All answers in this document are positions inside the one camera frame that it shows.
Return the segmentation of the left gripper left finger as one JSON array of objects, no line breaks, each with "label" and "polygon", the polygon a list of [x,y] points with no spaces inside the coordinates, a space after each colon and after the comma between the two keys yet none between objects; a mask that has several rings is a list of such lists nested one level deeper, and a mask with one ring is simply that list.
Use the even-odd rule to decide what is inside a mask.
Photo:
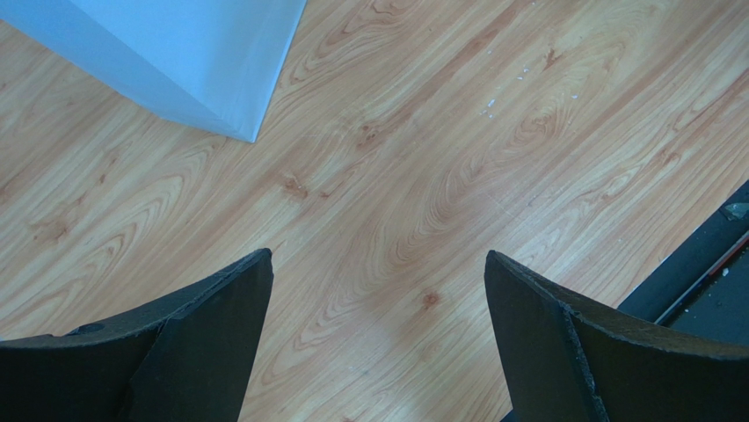
[{"label": "left gripper left finger", "polygon": [[273,287],[260,249],[62,336],[1,344],[4,421],[235,421]]}]

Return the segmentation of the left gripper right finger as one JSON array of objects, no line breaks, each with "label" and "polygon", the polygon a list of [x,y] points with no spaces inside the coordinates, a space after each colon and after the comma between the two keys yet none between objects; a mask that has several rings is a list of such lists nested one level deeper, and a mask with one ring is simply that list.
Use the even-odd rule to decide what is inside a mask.
[{"label": "left gripper right finger", "polygon": [[745,346],[627,315],[497,251],[484,286],[517,420],[747,420]]}]

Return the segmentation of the white paper bag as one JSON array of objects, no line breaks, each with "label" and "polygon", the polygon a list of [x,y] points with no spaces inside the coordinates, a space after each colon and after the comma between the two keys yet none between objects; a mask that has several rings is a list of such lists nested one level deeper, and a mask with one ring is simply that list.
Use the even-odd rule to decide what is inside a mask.
[{"label": "white paper bag", "polygon": [[303,1],[4,1],[1,17],[159,117],[257,137]]}]

